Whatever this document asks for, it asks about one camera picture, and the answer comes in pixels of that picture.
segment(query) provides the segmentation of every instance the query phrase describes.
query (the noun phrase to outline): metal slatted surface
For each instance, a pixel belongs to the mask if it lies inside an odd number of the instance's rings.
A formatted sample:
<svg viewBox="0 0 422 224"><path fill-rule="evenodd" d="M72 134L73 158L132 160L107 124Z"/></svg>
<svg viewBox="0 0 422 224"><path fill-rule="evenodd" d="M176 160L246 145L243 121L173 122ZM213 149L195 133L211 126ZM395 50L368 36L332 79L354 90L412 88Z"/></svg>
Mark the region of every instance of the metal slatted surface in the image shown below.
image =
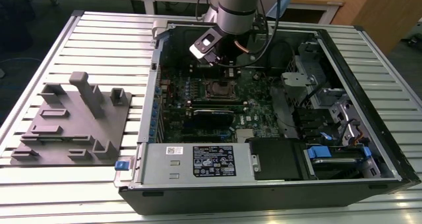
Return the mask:
<svg viewBox="0 0 422 224"><path fill-rule="evenodd" d="M51 59L45 59L48 67L1 143L0 147L5 150L0 165L9 163L10 151L18 145L20 134L27 131L43 103L43 99L36 96L43 83L65 83L64 89L75 90L67 83L72 71L88 72L89 82L99 84L100 90L119 86L135 95L120 155L135 154L153 49L149 45L151 27L156 18L167 17L85 12L68 26L72 34L63 36L64 40L56 45ZM188 17L171 19L193 20ZM299 23L283 23L283 26L320 28L320 25ZM348 26L323 27L422 177L420 102L415 101L406 90L406 84L395 76L359 32ZM132 211L117 195L113 176L113 167L0 169L0 217L8 218L1 223L185 223L200 220L208 222L209 218L219 218L219 222L228 223L286 223L286 219L290 219L290 223L354 223L367 221L368 217L380 222L384 220L388 223L392 221L412 224L422 218L418 211L422 210L422 185L392 195L371 197L344 208L145 217ZM129 179L129 173L123 173L121 176Z"/></svg>

